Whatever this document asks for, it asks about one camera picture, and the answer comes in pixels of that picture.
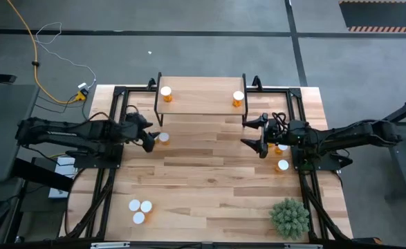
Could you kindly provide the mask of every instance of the green succulent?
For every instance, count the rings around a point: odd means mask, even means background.
[[[303,232],[308,232],[309,213],[299,201],[286,198],[274,204],[269,214],[278,233],[285,239],[290,237],[296,240]]]

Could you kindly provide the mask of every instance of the wooden tabletop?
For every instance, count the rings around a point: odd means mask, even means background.
[[[113,88],[114,85],[97,86],[91,115],[109,112]],[[307,120],[316,129],[327,129],[319,89],[301,90]],[[251,93],[248,99],[250,120],[263,112],[287,112],[282,94]],[[156,145],[150,154],[135,145],[124,146],[122,167],[113,187],[106,240],[290,241],[275,232],[268,214],[274,203],[286,197],[302,199],[292,165],[284,173],[274,170],[280,159],[291,164],[289,151],[283,156],[269,151],[267,158],[260,159],[239,140],[259,137],[257,130],[243,129],[241,116],[173,115],[159,127],[154,93],[130,93],[129,103],[154,123],[149,131],[169,133],[170,144]],[[68,204],[69,229],[90,206],[96,174],[96,169],[85,170],[73,186]],[[318,181],[324,208],[341,231],[352,237],[337,176],[318,172]],[[133,212],[128,208],[132,199],[153,203],[153,211],[142,225],[132,221]],[[319,236],[316,212],[312,215]],[[96,224],[100,217],[99,210]],[[306,234],[299,241],[308,241]]]
[[[233,93],[244,92],[242,77],[161,77],[160,88],[172,89],[172,101],[165,102],[158,95],[159,114],[242,115],[244,100],[233,106]]]

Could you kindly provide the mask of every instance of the white cable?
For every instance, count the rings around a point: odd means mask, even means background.
[[[40,33],[40,31],[42,31],[45,27],[50,26],[50,25],[54,25],[54,24],[59,24],[59,32],[58,32],[58,34],[56,34],[56,35],[51,39],[50,42],[42,42],[42,41],[40,41],[39,38],[38,38],[38,34]],[[51,44],[51,43],[53,43],[53,42],[55,41],[55,39],[56,39],[61,33],[62,33],[62,23],[61,23],[61,22],[57,21],[57,22],[55,22],[55,23],[46,24],[45,26],[41,27],[41,28],[38,30],[37,34],[35,34],[35,42],[37,42],[38,45],[40,45],[42,48],[44,48],[44,50],[45,50],[47,53],[50,53],[51,55],[55,55],[56,57],[58,57],[59,59],[62,59],[62,60],[64,60],[64,61],[70,62],[70,63],[71,63],[72,65],[74,65],[74,66],[79,66],[79,67],[83,67],[83,68],[89,69],[90,72],[93,74],[93,82],[92,82],[92,84],[91,84],[90,86],[88,86],[89,89],[90,89],[90,88],[95,84],[95,82],[97,81],[97,75],[92,71],[92,69],[91,69],[90,67],[88,67],[88,66],[86,66],[86,65],[75,64],[75,63],[73,63],[71,60],[59,56],[57,53],[50,52],[50,51],[43,45],[43,44]]]

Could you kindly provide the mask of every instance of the gray floor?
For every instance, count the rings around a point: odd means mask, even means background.
[[[97,30],[288,31],[282,0],[113,0],[16,1],[31,28],[61,21],[64,28]],[[337,0],[292,0],[299,32],[345,33]],[[21,28],[5,1],[0,27]],[[330,127],[364,118],[384,118],[406,101],[406,39],[300,39],[309,86],[321,90]],[[99,84],[145,84],[164,75],[259,75],[265,85],[299,86],[290,38],[273,37],[72,37],[49,49],[89,65]],[[27,35],[0,35],[0,73],[33,84],[33,49]],[[69,98],[91,74],[40,50],[42,84],[59,99]],[[52,109],[45,102],[39,104]],[[82,120],[80,109],[58,115],[35,108],[34,116]],[[63,147],[44,145],[44,153]],[[344,195],[354,237],[380,237],[406,246],[406,201],[386,203],[402,186],[386,149],[351,149],[354,164],[343,170]],[[21,151],[20,156],[36,156]],[[27,225],[29,230],[34,225]],[[32,238],[46,235],[23,231]]]

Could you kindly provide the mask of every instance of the black desk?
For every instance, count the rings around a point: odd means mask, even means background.
[[[17,125],[30,117],[37,95],[35,85],[0,85],[0,181],[11,175],[18,152]]]

